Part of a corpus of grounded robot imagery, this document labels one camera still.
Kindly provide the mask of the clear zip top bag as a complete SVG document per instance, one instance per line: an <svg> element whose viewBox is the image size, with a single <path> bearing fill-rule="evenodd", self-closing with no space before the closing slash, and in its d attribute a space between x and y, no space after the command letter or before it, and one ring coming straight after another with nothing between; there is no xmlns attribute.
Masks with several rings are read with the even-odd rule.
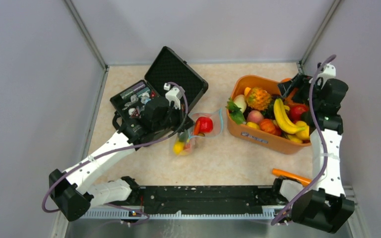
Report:
<svg viewBox="0 0 381 238"><path fill-rule="evenodd" d="M204 141L219 136L224 129L222 109L213 113L193 113L190 115L194 123L173 137L171 152L175 156L186 156L195 149L201 148Z"/></svg>

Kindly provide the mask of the yellow orange peach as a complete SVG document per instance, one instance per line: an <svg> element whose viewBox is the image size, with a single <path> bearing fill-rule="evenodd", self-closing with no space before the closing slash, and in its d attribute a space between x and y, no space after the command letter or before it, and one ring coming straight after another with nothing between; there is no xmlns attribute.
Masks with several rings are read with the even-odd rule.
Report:
<svg viewBox="0 0 381 238"><path fill-rule="evenodd" d="M184 150L184 147L185 147L184 142L176 141L173 145L172 151L174 154L179 155Z"/></svg>

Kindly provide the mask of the orange tangerine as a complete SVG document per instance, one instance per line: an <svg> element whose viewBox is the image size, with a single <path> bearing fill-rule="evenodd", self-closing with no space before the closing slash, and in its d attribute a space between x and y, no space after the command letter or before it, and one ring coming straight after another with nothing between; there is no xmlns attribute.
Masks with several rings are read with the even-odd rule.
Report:
<svg viewBox="0 0 381 238"><path fill-rule="evenodd" d="M282 79L280 81L280 83L285 83L285 82L288 82L288 81L291 81L291 80L292 80L292 78L285 78L285 79Z"/></svg>

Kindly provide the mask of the red apple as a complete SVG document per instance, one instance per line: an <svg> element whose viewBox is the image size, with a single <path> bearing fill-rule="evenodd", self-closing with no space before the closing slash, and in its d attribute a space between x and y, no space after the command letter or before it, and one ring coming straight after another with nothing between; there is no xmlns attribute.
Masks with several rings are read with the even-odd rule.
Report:
<svg viewBox="0 0 381 238"><path fill-rule="evenodd" d="M200 120L200 132L199 133L211 133L213 131L213 121L208 117L199 117Z"/></svg>

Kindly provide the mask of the small orange pumpkin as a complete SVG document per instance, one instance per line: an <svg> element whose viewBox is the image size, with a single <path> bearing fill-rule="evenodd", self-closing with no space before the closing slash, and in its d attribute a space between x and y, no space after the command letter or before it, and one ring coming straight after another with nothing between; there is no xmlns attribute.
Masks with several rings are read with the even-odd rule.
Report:
<svg viewBox="0 0 381 238"><path fill-rule="evenodd" d="M260 130L262 130L266 133L276 135L276 136L281 136L281 129L278 126L276 126L273 123L273 121L270 119L263 119L259 123L259 128L260 128Z"/></svg>

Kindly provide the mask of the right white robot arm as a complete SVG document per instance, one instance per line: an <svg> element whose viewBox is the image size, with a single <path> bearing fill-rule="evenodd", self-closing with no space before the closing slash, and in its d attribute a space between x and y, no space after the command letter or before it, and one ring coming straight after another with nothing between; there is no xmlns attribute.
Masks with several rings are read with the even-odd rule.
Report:
<svg viewBox="0 0 381 238"><path fill-rule="evenodd" d="M336 233L355 211L355 203L346 198L340 176L339 148L343 134L338 114L348 85L334 73L313 78L297 75L278 85L282 96L294 93L294 102L308 103L302 119L312 128L314 178L278 212L271 224L295 222L327 233Z"/></svg>

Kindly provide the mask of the green lime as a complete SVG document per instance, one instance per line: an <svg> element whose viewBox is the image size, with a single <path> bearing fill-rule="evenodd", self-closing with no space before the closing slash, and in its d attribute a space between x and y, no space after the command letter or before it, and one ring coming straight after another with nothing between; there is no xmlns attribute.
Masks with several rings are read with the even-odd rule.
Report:
<svg viewBox="0 0 381 238"><path fill-rule="evenodd" d="M179 142L186 142L189 138L189 131L188 130L185 130L183 132L181 132L180 134L178 134L178 141Z"/></svg>

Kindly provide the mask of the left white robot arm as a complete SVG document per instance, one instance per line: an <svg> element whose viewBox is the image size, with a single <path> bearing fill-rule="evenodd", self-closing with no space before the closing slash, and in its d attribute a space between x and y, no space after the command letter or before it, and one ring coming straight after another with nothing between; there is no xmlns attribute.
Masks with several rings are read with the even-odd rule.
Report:
<svg viewBox="0 0 381 238"><path fill-rule="evenodd" d="M148 98L137 116L122 119L112 137L91 155L74 166L49 174L49 190L42 200L46 213L47 199L56 204L68 221L82 217L90 208L113 201L135 204L139 186L129 177L95 185L94 181L124 157L139 148L162 142L187 127L190 118L186 96Z"/></svg>

